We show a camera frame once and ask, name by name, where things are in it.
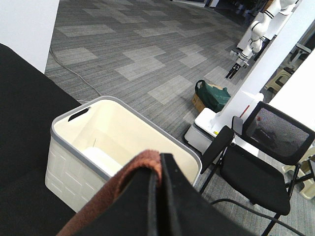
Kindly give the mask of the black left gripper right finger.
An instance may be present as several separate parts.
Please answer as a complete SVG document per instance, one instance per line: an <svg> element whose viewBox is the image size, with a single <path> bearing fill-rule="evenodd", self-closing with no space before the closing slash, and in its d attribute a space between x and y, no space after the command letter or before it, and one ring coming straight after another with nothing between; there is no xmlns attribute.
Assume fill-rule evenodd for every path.
<svg viewBox="0 0 315 236"><path fill-rule="evenodd" d="M210 205L190 184L172 154L162 153L158 195L160 236L251 236Z"/></svg>

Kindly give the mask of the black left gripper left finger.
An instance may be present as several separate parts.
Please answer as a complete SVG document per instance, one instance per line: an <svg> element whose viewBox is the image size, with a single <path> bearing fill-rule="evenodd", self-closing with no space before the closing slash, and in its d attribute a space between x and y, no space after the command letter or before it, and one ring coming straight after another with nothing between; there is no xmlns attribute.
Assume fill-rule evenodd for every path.
<svg viewBox="0 0 315 236"><path fill-rule="evenodd" d="M140 168L117 200L76 236L156 236L156 176Z"/></svg>

